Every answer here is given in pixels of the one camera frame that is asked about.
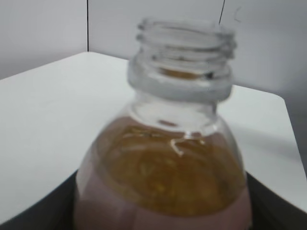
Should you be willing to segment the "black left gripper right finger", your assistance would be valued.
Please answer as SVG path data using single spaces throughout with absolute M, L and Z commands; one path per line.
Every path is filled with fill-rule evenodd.
M 252 230 L 307 230 L 307 213 L 247 174 Z

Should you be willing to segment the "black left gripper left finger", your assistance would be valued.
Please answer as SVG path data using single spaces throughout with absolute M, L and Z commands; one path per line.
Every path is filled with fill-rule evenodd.
M 2 230 L 72 230 L 76 173 L 42 200 L 2 223 Z

